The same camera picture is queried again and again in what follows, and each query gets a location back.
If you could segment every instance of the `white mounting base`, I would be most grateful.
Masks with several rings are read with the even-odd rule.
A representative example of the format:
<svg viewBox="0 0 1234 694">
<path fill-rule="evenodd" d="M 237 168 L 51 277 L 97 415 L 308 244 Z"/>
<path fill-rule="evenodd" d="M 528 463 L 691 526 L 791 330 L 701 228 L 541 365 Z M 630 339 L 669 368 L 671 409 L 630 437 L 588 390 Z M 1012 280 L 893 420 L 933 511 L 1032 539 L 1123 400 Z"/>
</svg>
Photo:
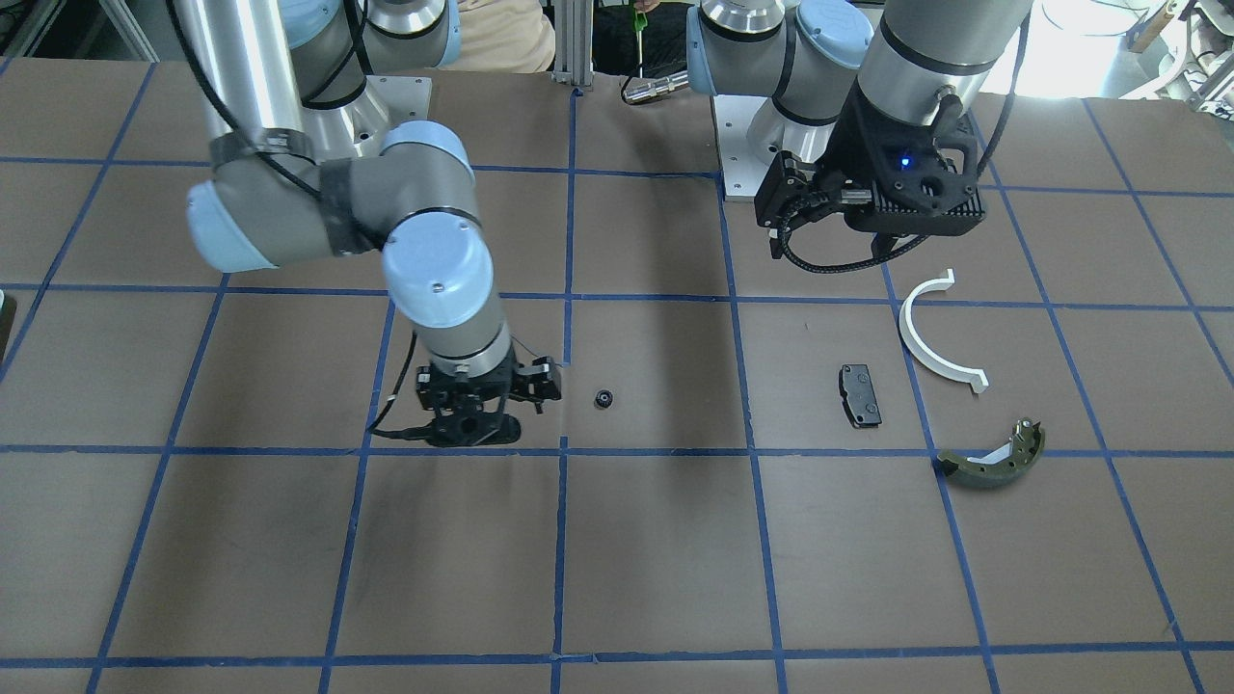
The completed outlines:
<svg viewBox="0 0 1234 694">
<path fill-rule="evenodd" d="M 750 201 L 758 193 L 768 165 L 750 148 L 745 137 L 766 96 L 714 96 L 712 114 L 716 117 L 716 146 L 719 164 L 724 170 L 724 198 Z"/>
<path fill-rule="evenodd" d="M 432 94 L 433 80 L 427 77 L 369 75 L 369 90 L 352 104 L 329 111 L 304 109 L 316 159 L 379 154 L 390 128 L 428 117 Z"/>
</svg>

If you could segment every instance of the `green tool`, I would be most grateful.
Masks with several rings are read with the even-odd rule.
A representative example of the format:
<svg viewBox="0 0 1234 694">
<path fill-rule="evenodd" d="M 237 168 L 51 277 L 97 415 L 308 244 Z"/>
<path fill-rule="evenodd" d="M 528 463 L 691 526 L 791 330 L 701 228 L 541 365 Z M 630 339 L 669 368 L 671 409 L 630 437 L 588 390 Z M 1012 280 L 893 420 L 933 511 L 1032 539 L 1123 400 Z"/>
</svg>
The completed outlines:
<svg viewBox="0 0 1234 694">
<path fill-rule="evenodd" d="M 632 2 L 629 6 L 634 11 L 634 42 L 638 46 L 638 77 L 643 77 L 643 30 L 647 28 L 647 12 L 638 11 Z"/>
<path fill-rule="evenodd" d="M 1011 484 L 1024 477 L 1045 449 L 1045 430 L 1041 422 L 1029 419 L 1016 422 L 1007 445 L 988 456 L 969 458 L 951 451 L 943 451 L 939 467 L 951 482 L 964 487 L 991 488 Z"/>
</svg>

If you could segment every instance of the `metal pipe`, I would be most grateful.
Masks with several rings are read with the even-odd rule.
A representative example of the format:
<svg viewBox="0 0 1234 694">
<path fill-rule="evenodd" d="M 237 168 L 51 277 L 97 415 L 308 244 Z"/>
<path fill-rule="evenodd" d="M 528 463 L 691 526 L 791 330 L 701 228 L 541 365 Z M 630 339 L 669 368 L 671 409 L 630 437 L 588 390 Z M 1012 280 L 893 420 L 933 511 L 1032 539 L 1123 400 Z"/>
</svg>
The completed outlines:
<svg viewBox="0 0 1234 694">
<path fill-rule="evenodd" d="M 175 0 L 206 77 L 251 140 L 304 132 L 300 95 L 278 0 Z M 211 138 L 231 128 L 207 107 Z"/>
<path fill-rule="evenodd" d="M 887 0 L 858 84 L 887 116 L 928 125 L 939 95 L 972 105 L 1032 0 Z"/>
<path fill-rule="evenodd" d="M 1192 111 L 1198 111 L 1206 102 L 1220 99 L 1230 90 L 1230 86 L 1234 86 L 1234 57 L 1225 58 L 1222 67 L 1208 75 L 1204 84 L 1199 85 L 1199 89 L 1187 99 L 1187 105 L 1191 106 Z"/>
</svg>

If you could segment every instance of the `black cable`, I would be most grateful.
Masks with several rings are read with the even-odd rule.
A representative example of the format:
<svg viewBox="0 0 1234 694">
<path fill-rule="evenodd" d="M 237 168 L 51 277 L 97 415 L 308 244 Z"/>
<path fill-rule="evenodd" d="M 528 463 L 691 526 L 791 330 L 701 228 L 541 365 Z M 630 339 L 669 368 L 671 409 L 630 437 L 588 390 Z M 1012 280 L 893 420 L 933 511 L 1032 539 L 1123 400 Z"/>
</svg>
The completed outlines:
<svg viewBox="0 0 1234 694">
<path fill-rule="evenodd" d="M 308 183 L 305 182 L 302 178 L 291 173 L 286 167 L 275 161 L 274 156 L 270 154 L 269 152 L 262 152 L 257 148 L 257 144 L 254 144 L 253 141 L 248 137 L 248 133 L 244 132 L 244 128 L 243 126 L 241 126 L 239 120 L 236 119 L 236 114 L 233 114 L 231 109 L 228 109 L 227 105 L 223 104 L 222 99 L 218 96 L 218 93 L 215 91 L 213 85 L 210 84 L 210 78 L 206 77 L 206 72 L 201 67 L 201 61 L 197 58 L 197 53 L 193 49 L 193 44 L 189 43 L 189 37 L 184 35 L 184 27 L 180 25 L 180 15 L 175 10 L 175 1 L 167 0 L 165 4 L 167 4 L 168 19 L 172 20 L 172 31 L 175 32 L 175 40 L 180 43 L 180 49 L 184 51 L 184 59 L 189 62 L 189 70 L 193 72 L 193 79 L 197 82 L 197 86 L 201 88 L 201 93 L 205 94 L 206 101 L 210 101 L 210 105 L 218 114 L 218 117 L 221 117 L 223 122 L 227 123 L 227 126 L 231 127 L 233 132 L 236 132 L 236 136 L 241 138 L 241 142 L 243 142 L 246 147 L 252 149 L 253 154 L 257 156 L 258 159 L 264 162 L 265 165 L 270 167 L 270 169 L 273 169 L 274 173 L 281 175 L 292 185 L 307 193 L 310 198 L 321 203 L 321 190 L 317 190 L 312 185 L 308 185 Z"/>
<path fill-rule="evenodd" d="M 990 158 L 993 157 L 995 149 L 998 148 L 998 141 L 1002 140 L 1003 130 L 1007 128 L 1007 121 L 1011 120 L 1011 109 L 1016 102 L 1016 85 L 1019 83 L 1019 70 L 1024 67 L 1024 54 L 1028 52 L 1028 25 L 1032 19 L 1033 12 L 1029 11 L 1024 15 L 1024 21 L 1019 25 L 1019 43 L 1016 46 L 1016 64 L 1011 69 L 1011 86 L 1007 89 L 1007 99 L 1003 100 L 1003 107 L 998 112 L 998 122 L 995 123 L 995 130 L 990 133 L 986 151 L 981 153 L 981 159 L 977 161 L 977 178 L 981 178 L 981 174 L 986 173 Z"/>
<path fill-rule="evenodd" d="M 399 370 L 399 379 L 394 382 L 394 390 L 390 391 L 390 396 L 386 398 L 386 404 L 381 408 L 381 412 L 378 415 L 373 424 L 370 424 L 364 431 L 369 433 L 375 433 L 378 436 L 386 436 L 390 433 L 397 433 L 394 431 L 380 431 L 378 426 L 381 425 L 381 420 L 390 414 L 390 408 L 394 408 L 394 401 L 399 398 L 399 391 L 402 390 L 402 382 L 407 378 L 407 370 L 411 368 L 411 358 L 416 354 L 416 338 L 418 336 L 415 331 L 411 333 L 411 346 L 407 347 L 407 358 L 402 361 L 402 369 Z"/>
<path fill-rule="evenodd" d="M 334 65 L 334 69 L 329 72 L 329 75 L 326 77 L 326 80 L 322 82 L 321 85 L 317 86 L 317 89 L 313 89 L 312 91 L 305 94 L 300 99 L 300 102 L 304 104 L 306 109 L 316 107 L 318 104 L 316 104 L 313 100 L 325 94 L 326 90 L 329 89 L 332 84 L 334 84 L 334 80 L 338 79 L 338 75 L 343 74 L 343 70 L 347 69 L 348 64 L 350 64 L 352 57 L 355 56 L 357 51 L 360 47 L 360 43 L 364 41 L 364 27 L 366 27 L 368 25 L 369 25 L 369 0 L 364 0 L 364 6 L 360 10 L 360 21 L 357 22 L 355 28 L 352 31 L 352 47 L 343 56 L 343 59 L 339 61 L 337 65 Z"/>
<path fill-rule="evenodd" d="M 1024 21 L 1019 25 L 1019 42 L 1016 47 L 1016 64 L 1012 67 L 1011 73 L 1011 89 L 1007 93 L 1007 99 L 1003 100 L 1002 111 L 998 114 L 998 122 L 995 125 L 993 132 L 990 133 L 990 142 L 986 144 L 986 151 L 981 153 L 981 159 L 977 162 L 977 178 L 985 173 L 986 165 L 990 163 L 990 158 L 993 157 L 995 149 L 998 148 L 998 141 L 1002 140 L 1003 130 L 1007 127 L 1007 121 L 1011 120 L 1011 109 L 1016 102 L 1016 84 L 1019 82 L 1019 70 L 1024 67 L 1024 53 L 1028 51 L 1028 26 L 1033 12 L 1024 15 Z M 780 238 L 780 248 L 784 252 L 784 257 L 789 259 L 790 263 L 797 265 L 798 268 L 814 273 L 814 274 L 839 274 L 854 270 L 864 270 L 866 268 L 872 268 L 881 265 L 888 261 L 893 261 L 900 256 L 912 251 L 913 248 L 921 246 L 928 236 L 918 235 L 908 243 L 905 243 L 900 248 L 896 248 L 888 253 L 884 253 L 876 258 L 870 258 L 869 261 L 859 261 L 855 263 L 844 263 L 838 265 L 816 265 L 813 263 L 803 261 L 800 256 L 793 253 L 792 248 L 789 246 L 789 241 L 792 238 L 792 230 L 789 227 L 789 220 L 795 217 L 797 212 L 805 209 L 807 205 L 802 203 L 800 207 L 790 207 L 789 214 L 784 215 L 784 225 L 777 230 L 777 236 Z"/>
<path fill-rule="evenodd" d="M 886 253 L 884 256 L 879 256 L 877 258 L 870 258 L 869 261 L 858 261 L 855 263 L 844 263 L 840 265 L 816 265 L 813 263 L 802 261 L 801 257 L 798 257 L 796 253 L 792 252 L 792 248 L 789 247 L 789 238 L 791 237 L 792 237 L 792 231 L 780 230 L 780 248 L 784 251 L 784 257 L 787 258 L 790 263 L 797 265 L 798 268 L 814 274 L 840 274 L 848 272 L 864 270 L 868 268 L 876 268 L 882 263 L 886 263 L 888 261 L 895 261 L 896 258 L 921 246 L 927 238 L 929 238 L 928 236 L 924 235 L 917 236 L 908 243 L 901 246 L 900 248 L 896 248 L 895 251 Z"/>
<path fill-rule="evenodd" d="M 1124 28 L 1122 31 L 1109 32 L 1109 33 L 1076 32 L 1076 31 L 1072 31 L 1072 30 L 1062 26 L 1061 23 L 1059 23 L 1058 20 L 1055 20 L 1054 17 L 1050 16 L 1050 9 L 1049 9 L 1049 4 L 1048 2 L 1041 2 L 1041 16 L 1045 17 L 1045 21 L 1048 21 L 1051 25 L 1054 25 L 1055 28 L 1058 28 L 1060 31 L 1065 31 L 1065 32 L 1071 33 L 1074 36 L 1086 36 L 1086 37 L 1090 37 L 1090 38 L 1111 38 L 1111 37 L 1114 37 L 1114 36 L 1124 36 L 1124 35 L 1127 35 L 1127 32 L 1129 32 L 1133 28 L 1135 28 L 1137 25 L 1139 25 L 1144 20 L 1144 17 L 1148 15 L 1148 12 L 1150 10 L 1150 7 L 1124 7 L 1124 6 L 1122 6 L 1122 5 L 1117 4 L 1117 2 L 1104 2 L 1102 0 L 1090 0 L 1090 2 L 1093 2 L 1096 5 L 1104 5 L 1107 7 L 1117 7 L 1119 10 L 1128 10 L 1128 11 L 1132 11 L 1132 12 L 1143 12 L 1143 14 L 1140 14 L 1135 19 L 1135 21 L 1132 22 L 1132 26 L 1129 26 L 1129 27 L 1127 27 L 1127 28 Z"/>
</svg>

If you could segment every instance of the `black bracket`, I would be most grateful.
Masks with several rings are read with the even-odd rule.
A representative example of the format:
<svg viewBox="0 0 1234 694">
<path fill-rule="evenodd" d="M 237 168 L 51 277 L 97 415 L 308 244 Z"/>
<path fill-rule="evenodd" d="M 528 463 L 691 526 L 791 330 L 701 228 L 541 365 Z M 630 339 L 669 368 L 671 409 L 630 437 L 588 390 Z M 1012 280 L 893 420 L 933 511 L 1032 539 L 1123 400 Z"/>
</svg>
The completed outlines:
<svg viewBox="0 0 1234 694">
<path fill-rule="evenodd" d="M 855 429 L 871 429 L 882 424 L 879 400 L 874 396 L 874 382 L 870 380 L 870 367 L 840 367 L 840 398 L 844 400 L 844 414 Z"/>
<path fill-rule="evenodd" d="M 518 420 L 506 414 L 506 403 L 532 403 L 536 412 L 543 414 L 544 400 L 561 399 L 561 374 L 552 357 L 524 367 L 511 348 L 497 368 L 475 378 L 462 372 L 448 374 L 432 363 L 420 367 L 416 395 L 421 406 L 433 411 L 432 421 L 385 436 L 438 448 L 502 446 L 517 442 L 523 433 Z M 489 400 L 499 400 L 495 411 L 485 410 Z"/>
</svg>

